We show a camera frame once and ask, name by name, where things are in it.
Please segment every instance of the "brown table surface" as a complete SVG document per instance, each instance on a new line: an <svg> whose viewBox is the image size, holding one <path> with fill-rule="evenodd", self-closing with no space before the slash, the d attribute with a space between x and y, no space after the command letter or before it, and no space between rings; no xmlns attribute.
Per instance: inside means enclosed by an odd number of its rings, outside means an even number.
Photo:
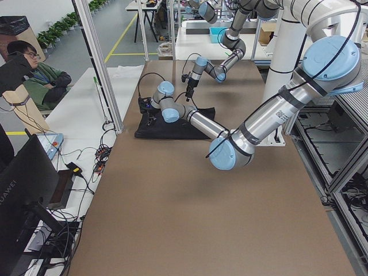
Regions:
<svg viewBox="0 0 368 276"><path fill-rule="evenodd" d="M143 73L162 74L178 95L182 67L151 61ZM159 83L145 77L142 96ZM204 75L194 99L236 128L260 104L263 87L256 66L241 61L225 83ZM285 147L258 147L248 166L220 171L204 158L209 141L135 139L140 117L136 91L70 275L354 275L288 137Z"/></svg>

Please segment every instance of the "yellow floor line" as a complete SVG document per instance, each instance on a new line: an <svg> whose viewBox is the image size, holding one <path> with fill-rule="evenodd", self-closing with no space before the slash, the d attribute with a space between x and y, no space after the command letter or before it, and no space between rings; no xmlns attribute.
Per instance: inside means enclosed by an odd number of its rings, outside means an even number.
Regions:
<svg viewBox="0 0 368 276"><path fill-rule="evenodd" d="M148 53L149 55L158 55L157 53ZM112 56L143 56L144 53L113 53Z"/></svg>
<svg viewBox="0 0 368 276"><path fill-rule="evenodd" d="M128 32L129 28L133 25L134 21L136 20L138 14L136 14L132 20L130 21L129 25L125 28L125 30L123 31L123 33L121 34L121 36L119 37L119 39L116 41L114 47L111 49L111 51L109 52L108 56L105 59L105 63L108 62L108 60L110 59L111 55L113 54L113 52L115 51L116 47L119 45L120 41L124 38L124 36L126 35L126 33Z"/></svg>
<svg viewBox="0 0 368 276"><path fill-rule="evenodd" d="M6 135L27 135L24 131L7 131Z"/></svg>

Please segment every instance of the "black hair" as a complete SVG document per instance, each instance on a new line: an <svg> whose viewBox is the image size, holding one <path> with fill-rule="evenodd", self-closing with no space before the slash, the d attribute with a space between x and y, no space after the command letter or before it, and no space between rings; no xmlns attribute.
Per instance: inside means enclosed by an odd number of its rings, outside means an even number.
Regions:
<svg viewBox="0 0 368 276"><path fill-rule="evenodd" d="M31 49L33 52L37 53L34 46L23 40L10 42L7 45L6 49L8 55L15 55L17 52L25 53L28 50L28 48Z"/></svg>

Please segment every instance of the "robotic arm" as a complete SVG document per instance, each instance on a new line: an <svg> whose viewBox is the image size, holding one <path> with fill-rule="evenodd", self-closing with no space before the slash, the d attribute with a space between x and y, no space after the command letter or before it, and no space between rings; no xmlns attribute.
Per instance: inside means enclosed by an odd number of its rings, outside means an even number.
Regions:
<svg viewBox="0 0 368 276"><path fill-rule="evenodd" d="M217 15L212 4L208 1L199 5L196 1L199 0L190 0L189 4L199 7L199 14L206 19L208 23L215 23ZM226 73L231 69L231 67L244 57L246 54L246 45L244 41L239 38L239 35L248 15L253 10L257 11L260 18L267 20L273 18L278 9L279 6L271 2L261 0L241 0L230 28L226 29L225 34L221 36L221 39L219 39L219 42L226 48L230 49L232 53L219 66L214 66L210 60L206 60L202 57L197 58L192 72L182 76L182 82L185 82L185 80L188 79L186 96L190 98L193 95L194 88L197 87L203 71L209 74L218 83L221 83L226 79Z"/></svg>
<svg viewBox="0 0 368 276"><path fill-rule="evenodd" d="M332 64L325 68L334 57ZM173 101L174 86L162 82L151 104L162 110L165 122L184 118L201 132L214 139L209 158L220 170L231 170L249 164L255 147L271 132L285 123L314 98L331 95L334 89L345 91L359 76L358 47L342 36L326 37L314 43L305 59L293 72L291 81L263 103L234 131L229 131L201 115L193 106Z"/></svg>
<svg viewBox="0 0 368 276"><path fill-rule="evenodd" d="M272 2L290 9L293 16L307 26L307 33L312 39L318 39L307 50L303 62L293 70L292 79L276 95L260 105L232 131L201 115L193 106L175 103L172 98L174 87L170 83L161 84L152 97L152 106L162 110L166 122L184 118L214 139L208 156L220 170L249 164L254 157L255 147L312 99L352 93L359 91L363 85L359 43L368 21L366 7L363 10L359 4L346 0L256 2ZM198 84L207 67L208 62L203 61L203 58L196 62L191 75L192 86Z"/></svg>

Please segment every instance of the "glasses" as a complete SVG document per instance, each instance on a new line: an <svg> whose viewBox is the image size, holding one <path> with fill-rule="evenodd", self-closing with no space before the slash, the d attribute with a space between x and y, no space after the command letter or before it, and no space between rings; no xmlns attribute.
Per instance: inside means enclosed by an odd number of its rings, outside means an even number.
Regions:
<svg viewBox="0 0 368 276"><path fill-rule="evenodd" d="M41 59L40 55L37 53L25 53L26 55L29 55L32 59L36 58L37 60Z"/></svg>

